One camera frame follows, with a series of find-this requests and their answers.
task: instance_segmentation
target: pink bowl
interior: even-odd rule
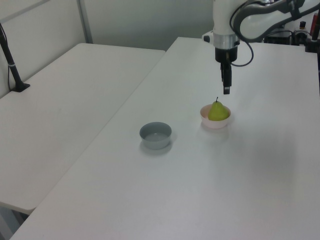
[[[203,108],[201,108],[200,114],[201,114],[202,123],[210,129],[221,129],[221,128],[225,127],[228,124],[230,116],[231,116],[230,109],[227,108],[226,106],[224,106],[229,112],[229,117],[226,118],[225,120],[211,121],[208,119],[208,113],[211,109],[211,106],[212,106],[212,104],[209,104],[209,105],[206,105]]]

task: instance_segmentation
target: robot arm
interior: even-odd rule
[[[237,59],[239,39],[260,42],[279,25],[319,8],[320,0],[213,0],[213,45],[221,64],[223,93],[230,93],[231,65]]]

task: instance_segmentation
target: pear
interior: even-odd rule
[[[222,105],[221,102],[216,98],[215,102],[212,104],[212,107],[208,114],[208,119],[210,121],[222,121],[229,117],[229,111]]]

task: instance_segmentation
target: cable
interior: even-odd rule
[[[251,59],[250,59],[250,61],[248,61],[247,63],[245,63],[245,64],[240,64],[240,65],[234,64],[234,63],[231,62],[230,64],[231,64],[232,66],[235,66],[235,67],[244,67],[244,66],[247,66],[247,65],[249,65],[249,64],[252,62],[252,60],[254,59],[254,50],[252,49],[251,45],[250,45],[249,42],[248,42],[247,40],[245,40],[244,37],[243,37],[240,33],[238,33],[238,32],[234,29],[234,27],[232,26],[232,19],[234,18],[236,12],[238,12],[238,10],[239,10],[240,8],[242,8],[245,4],[246,4],[246,2],[243,3],[243,4],[241,4],[241,5],[233,12],[233,14],[232,14],[231,17],[230,17],[229,25],[230,25],[231,30],[234,31],[235,35],[237,35],[237,37],[238,37],[240,40],[244,41],[244,42],[248,45],[248,47],[249,47],[249,49],[250,49],[250,51],[251,51]]]
[[[2,31],[2,33],[3,33],[3,35],[4,35],[4,38],[5,38],[6,43],[8,43],[8,39],[7,39],[6,32],[5,32],[4,28],[2,27],[1,23],[0,23],[0,29],[1,29],[1,31]]]
[[[5,41],[6,43],[8,44],[8,39],[7,39],[7,35],[6,35],[6,32],[4,30],[4,28],[2,27],[1,23],[0,23],[0,29],[4,35],[4,38],[5,38]],[[8,88],[9,88],[9,92],[11,92],[11,88],[10,88],[10,67],[8,65]]]
[[[9,92],[11,92],[11,88],[10,88],[10,67],[8,66],[8,88],[9,88]]]
[[[240,40],[242,40],[243,42],[245,42],[245,43],[248,45],[248,47],[249,47],[249,49],[250,49],[250,51],[251,51],[251,59],[250,59],[247,63],[245,63],[245,64],[240,64],[240,65],[234,64],[234,63],[231,62],[230,64],[231,64],[232,66],[235,66],[235,67],[244,67],[244,66],[249,65],[249,64],[253,61],[254,56],[255,56],[254,50],[252,49],[252,47],[251,47],[251,45],[249,44],[249,42],[241,35],[241,33],[237,32],[237,31],[234,29],[234,27],[232,26],[232,19],[234,18],[235,14],[239,11],[239,9],[241,9],[241,8],[242,8],[244,5],[246,5],[246,4],[247,4],[247,2],[244,2],[243,4],[241,4],[241,5],[233,12],[233,14],[232,14],[231,17],[230,17],[229,25],[230,25],[231,30],[234,31],[235,35],[236,35]],[[252,4],[259,4],[259,5],[262,5],[262,6],[266,6],[266,5],[271,5],[271,4],[273,4],[273,2],[269,2],[269,3],[268,3],[268,2],[261,2],[261,1],[253,1],[253,2],[249,3],[248,5],[252,5]]]

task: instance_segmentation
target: wall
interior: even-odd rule
[[[93,43],[167,50],[213,28],[213,0],[82,0]]]
[[[0,22],[4,23],[49,0],[0,0]]]
[[[77,0],[50,0],[2,26],[22,81],[85,42]],[[7,66],[0,50],[0,98],[8,93]]]

